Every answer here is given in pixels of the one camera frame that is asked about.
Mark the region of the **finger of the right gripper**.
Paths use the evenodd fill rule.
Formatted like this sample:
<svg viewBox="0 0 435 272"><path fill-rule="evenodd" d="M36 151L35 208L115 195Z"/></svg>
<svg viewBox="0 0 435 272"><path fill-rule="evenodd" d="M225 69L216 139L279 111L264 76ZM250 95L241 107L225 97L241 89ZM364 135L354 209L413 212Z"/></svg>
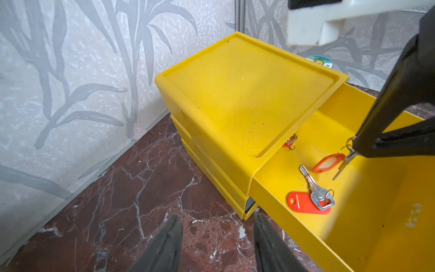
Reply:
<svg viewBox="0 0 435 272"><path fill-rule="evenodd" d="M369 146L367 158L434 156L435 119L382 133Z"/></svg>
<svg viewBox="0 0 435 272"><path fill-rule="evenodd" d="M404 48L362 123L353 149L367 157L369 146L409 106L435 103L435 36L418 34Z"/></svg>

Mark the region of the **key with red tag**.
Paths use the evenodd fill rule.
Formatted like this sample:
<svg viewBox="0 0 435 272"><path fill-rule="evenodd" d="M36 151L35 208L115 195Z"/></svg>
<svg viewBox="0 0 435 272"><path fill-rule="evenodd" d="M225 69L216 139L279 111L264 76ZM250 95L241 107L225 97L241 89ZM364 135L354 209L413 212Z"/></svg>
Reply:
<svg viewBox="0 0 435 272"><path fill-rule="evenodd" d="M329 214L335 206L333 194L320 187L304 165L301 165L299 170L307 180L310 192L290 192L287 195L288 207L296 213Z"/></svg>

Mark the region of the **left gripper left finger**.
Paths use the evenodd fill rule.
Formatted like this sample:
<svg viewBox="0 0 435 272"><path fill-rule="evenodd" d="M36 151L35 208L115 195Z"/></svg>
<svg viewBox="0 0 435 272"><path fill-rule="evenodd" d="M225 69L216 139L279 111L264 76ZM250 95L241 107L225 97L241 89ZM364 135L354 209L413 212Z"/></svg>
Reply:
<svg viewBox="0 0 435 272"><path fill-rule="evenodd" d="M177 272L182 236L181 221L178 216L172 215L129 267L128 272Z"/></svg>

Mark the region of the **yellow drawer cabinet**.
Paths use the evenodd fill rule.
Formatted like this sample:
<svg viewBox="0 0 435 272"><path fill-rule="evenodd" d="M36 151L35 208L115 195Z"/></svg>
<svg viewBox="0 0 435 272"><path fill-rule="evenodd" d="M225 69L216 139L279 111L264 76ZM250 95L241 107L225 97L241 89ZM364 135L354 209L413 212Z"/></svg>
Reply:
<svg viewBox="0 0 435 272"><path fill-rule="evenodd" d="M236 32L159 73L182 142L241 219L255 173L348 75Z"/></svg>

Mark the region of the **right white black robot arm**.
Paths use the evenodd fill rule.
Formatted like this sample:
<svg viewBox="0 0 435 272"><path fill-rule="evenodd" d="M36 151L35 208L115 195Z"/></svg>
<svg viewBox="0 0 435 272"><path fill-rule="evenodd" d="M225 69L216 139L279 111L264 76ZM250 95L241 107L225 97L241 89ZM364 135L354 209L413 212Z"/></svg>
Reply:
<svg viewBox="0 0 435 272"><path fill-rule="evenodd" d="M434 1L290 1L287 44L324 45L338 39L348 18L433 5ZM387 132L409 106L435 103L435 10L421 19L419 33L405 46L353 149L366 158L433 156L435 119Z"/></svg>

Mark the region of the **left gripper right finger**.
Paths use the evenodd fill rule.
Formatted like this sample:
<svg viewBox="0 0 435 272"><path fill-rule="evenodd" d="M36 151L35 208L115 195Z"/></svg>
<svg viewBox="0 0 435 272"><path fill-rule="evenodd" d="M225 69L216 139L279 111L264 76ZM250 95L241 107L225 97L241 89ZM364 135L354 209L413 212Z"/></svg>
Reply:
<svg viewBox="0 0 435 272"><path fill-rule="evenodd" d="M258 272L307 272L262 213L254 213L254 249Z"/></svg>

